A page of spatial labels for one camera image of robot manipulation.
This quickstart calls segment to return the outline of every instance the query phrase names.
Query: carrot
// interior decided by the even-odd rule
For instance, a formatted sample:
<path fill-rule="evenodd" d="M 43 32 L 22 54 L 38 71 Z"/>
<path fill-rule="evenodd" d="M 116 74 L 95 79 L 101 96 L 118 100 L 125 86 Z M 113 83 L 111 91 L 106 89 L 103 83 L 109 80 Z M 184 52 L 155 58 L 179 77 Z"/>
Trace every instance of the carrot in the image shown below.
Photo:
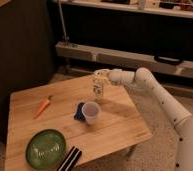
<path fill-rule="evenodd" d="M 35 113 L 34 115 L 34 119 L 36 119 L 38 116 L 40 116 L 42 114 L 42 112 L 50 105 L 52 96 L 49 96 L 47 99 L 45 99 L 41 106 L 39 107 L 38 111 Z"/>

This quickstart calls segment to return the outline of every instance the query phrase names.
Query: black chopsticks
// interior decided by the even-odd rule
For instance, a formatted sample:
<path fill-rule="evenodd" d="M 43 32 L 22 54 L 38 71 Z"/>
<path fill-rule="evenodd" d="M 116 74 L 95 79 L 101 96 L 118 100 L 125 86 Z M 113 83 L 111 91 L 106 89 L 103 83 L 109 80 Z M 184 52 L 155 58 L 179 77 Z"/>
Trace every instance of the black chopsticks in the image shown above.
<path fill-rule="evenodd" d="M 81 155 L 82 151 L 73 146 L 68 155 L 63 160 L 62 164 L 57 169 L 57 171 L 70 171 Z"/>

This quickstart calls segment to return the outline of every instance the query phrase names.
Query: cup rim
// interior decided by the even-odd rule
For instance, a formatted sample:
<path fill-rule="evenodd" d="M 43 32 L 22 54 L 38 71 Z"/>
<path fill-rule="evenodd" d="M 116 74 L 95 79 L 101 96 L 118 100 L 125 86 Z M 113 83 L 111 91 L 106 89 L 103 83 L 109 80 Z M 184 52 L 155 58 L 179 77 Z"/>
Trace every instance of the cup rim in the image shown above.
<path fill-rule="evenodd" d="M 90 115 L 86 115 L 86 114 L 83 112 L 84 106 L 87 105 L 87 104 L 94 104 L 94 106 L 97 107 L 98 112 L 96 113 L 96 115 L 90 116 Z M 101 111 L 101 108 L 100 108 L 99 104 L 96 103 L 96 102 L 94 102 L 94 101 L 87 101 L 87 102 L 85 102 L 84 105 L 82 106 L 82 114 L 83 114 L 85 117 L 87 117 L 87 118 L 94 118 L 94 117 L 96 117 L 96 116 L 100 113 L 100 111 Z"/>

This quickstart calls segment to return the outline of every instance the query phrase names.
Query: white cup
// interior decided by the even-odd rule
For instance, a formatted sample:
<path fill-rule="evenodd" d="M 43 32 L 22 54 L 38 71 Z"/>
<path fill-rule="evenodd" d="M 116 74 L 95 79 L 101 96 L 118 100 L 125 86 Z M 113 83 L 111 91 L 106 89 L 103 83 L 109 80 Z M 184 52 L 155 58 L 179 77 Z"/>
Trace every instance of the white cup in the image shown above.
<path fill-rule="evenodd" d="M 82 106 L 82 113 L 85 116 L 86 122 L 89 125 L 92 125 L 95 123 L 100 110 L 101 110 L 100 106 L 93 101 L 86 102 Z"/>

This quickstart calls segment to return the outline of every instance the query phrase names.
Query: gray carpet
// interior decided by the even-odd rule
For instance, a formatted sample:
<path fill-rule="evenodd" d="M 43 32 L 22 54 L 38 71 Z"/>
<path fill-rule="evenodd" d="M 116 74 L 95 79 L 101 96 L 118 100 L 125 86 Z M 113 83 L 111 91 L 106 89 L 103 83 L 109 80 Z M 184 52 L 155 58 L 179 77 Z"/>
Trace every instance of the gray carpet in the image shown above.
<path fill-rule="evenodd" d="M 71 79 L 75 75 L 55 74 L 51 82 Z M 140 114 L 149 126 L 153 137 L 136 146 L 131 158 L 128 149 L 110 154 L 74 168 L 74 171 L 171 171 L 174 168 L 178 136 L 158 103 L 143 90 L 127 89 Z M 190 98 L 176 97 L 193 112 Z M 5 146 L 0 143 L 0 171 L 4 170 Z"/>

